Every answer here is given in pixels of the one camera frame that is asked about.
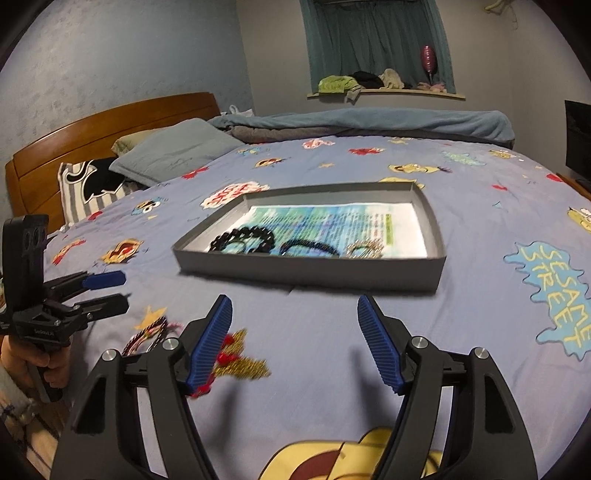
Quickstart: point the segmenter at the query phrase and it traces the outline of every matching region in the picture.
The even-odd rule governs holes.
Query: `wall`
[[[14,152],[95,112],[203,90],[252,107],[235,0],[55,0],[0,71],[1,220]]]
[[[306,99],[310,71],[299,0],[237,0],[257,114],[343,107]],[[500,110],[513,123],[515,149],[553,171],[565,166],[564,100],[591,103],[591,82],[558,29],[532,0],[499,16],[491,0],[437,0],[458,93],[466,101],[365,95],[358,106]]]
[[[515,148],[550,170],[569,174],[564,101],[591,104],[591,80],[540,7],[531,0],[512,5],[519,25],[511,32],[509,51]]]
[[[311,92],[300,0],[237,0],[252,96],[258,115],[337,108],[306,99]],[[362,95],[358,106],[502,110],[512,117],[505,18],[487,14],[489,0],[437,0],[447,31],[458,93],[466,101],[410,95]]]

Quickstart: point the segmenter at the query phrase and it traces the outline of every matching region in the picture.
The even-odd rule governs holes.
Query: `pink balloon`
[[[435,51],[429,45],[426,45],[421,49],[421,62],[423,63],[425,72],[429,75],[435,72],[437,68],[437,56],[435,55]]]

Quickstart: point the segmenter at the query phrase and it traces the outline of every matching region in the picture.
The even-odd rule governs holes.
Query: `striped pillow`
[[[135,183],[109,170],[115,158],[60,165],[57,182],[68,227],[138,190]]]

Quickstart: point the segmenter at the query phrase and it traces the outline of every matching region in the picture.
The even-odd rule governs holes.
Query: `human hand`
[[[52,388],[64,388],[70,378],[69,346],[46,353],[32,343],[8,335],[2,342],[1,358],[4,368],[22,390],[35,386],[29,374],[27,362],[36,367],[48,368],[43,376]]]

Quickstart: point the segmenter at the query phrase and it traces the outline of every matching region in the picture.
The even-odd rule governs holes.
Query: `blue pillow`
[[[197,170],[242,145],[205,120],[192,118],[150,135],[117,158],[109,170],[152,187]]]

